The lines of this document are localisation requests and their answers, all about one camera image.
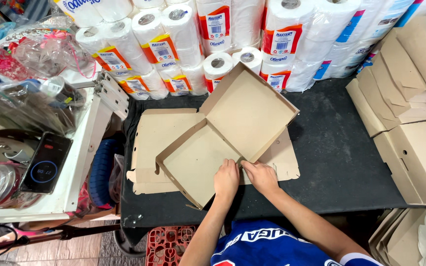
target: tiled floor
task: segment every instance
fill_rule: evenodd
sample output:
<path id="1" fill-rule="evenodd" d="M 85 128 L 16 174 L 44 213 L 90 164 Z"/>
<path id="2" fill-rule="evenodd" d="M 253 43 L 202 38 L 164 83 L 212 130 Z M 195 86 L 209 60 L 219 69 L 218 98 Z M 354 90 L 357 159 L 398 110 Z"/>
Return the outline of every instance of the tiled floor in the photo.
<path id="1" fill-rule="evenodd" d="M 95 227 L 113 222 L 89 221 L 76 226 Z M 135 250 L 145 250 L 145 245 L 143 239 Z M 144 264 L 144 258 L 123 255 L 114 242 L 112 232 L 28 245 L 0 256 L 0 265 L 14 266 L 144 266 Z"/>

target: phone screen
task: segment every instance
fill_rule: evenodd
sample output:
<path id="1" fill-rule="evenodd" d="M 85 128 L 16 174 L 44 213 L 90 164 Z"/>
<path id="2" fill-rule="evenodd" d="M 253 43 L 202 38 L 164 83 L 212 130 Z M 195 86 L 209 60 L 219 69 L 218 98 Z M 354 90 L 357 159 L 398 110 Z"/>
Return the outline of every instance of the phone screen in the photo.
<path id="1" fill-rule="evenodd" d="M 20 190 L 41 194 L 52 193 L 71 143 L 70 139 L 45 133 L 27 168 Z"/>

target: black tablecloth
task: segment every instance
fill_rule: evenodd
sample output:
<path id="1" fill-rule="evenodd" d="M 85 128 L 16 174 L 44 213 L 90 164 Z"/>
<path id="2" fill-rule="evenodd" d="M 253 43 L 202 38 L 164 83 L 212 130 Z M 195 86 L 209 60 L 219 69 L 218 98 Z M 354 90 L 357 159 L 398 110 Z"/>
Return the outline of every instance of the black tablecloth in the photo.
<path id="1" fill-rule="evenodd" d="M 350 81 L 351 78 L 324 80 L 304 93 L 284 94 L 300 110 L 288 129 L 301 176 L 279 185 L 319 214 L 407 207 L 346 92 Z M 134 135 L 144 110 L 199 108 L 205 99 L 206 96 L 186 96 L 131 101 L 124 124 L 127 168 L 130 169 Z M 190 202 L 180 192 L 135 195 L 132 188 L 133 183 L 124 179 L 124 227 L 199 224 L 206 215 L 206 211 L 185 206 Z M 281 213 L 252 185 L 241 185 L 227 218 L 274 216 Z"/>

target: barcode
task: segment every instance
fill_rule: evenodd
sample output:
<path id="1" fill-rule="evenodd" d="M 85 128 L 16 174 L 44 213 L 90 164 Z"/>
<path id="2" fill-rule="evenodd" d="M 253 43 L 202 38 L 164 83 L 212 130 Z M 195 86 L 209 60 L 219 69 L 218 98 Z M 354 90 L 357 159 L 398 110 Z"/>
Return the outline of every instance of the barcode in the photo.
<path id="1" fill-rule="evenodd" d="M 212 27 L 212 33 L 221 33 L 221 25 Z"/>
<path id="2" fill-rule="evenodd" d="M 276 49 L 277 50 L 283 50 L 287 48 L 287 45 L 289 44 L 289 42 L 286 43 L 278 43 Z"/>
<path id="3" fill-rule="evenodd" d="M 164 50 L 160 50 L 158 51 L 159 55 L 168 55 L 169 54 L 169 50 L 164 49 Z"/>
<path id="4" fill-rule="evenodd" d="M 108 60 L 108 64 L 110 65 L 120 65 L 121 62 L 118 60 Z"/>

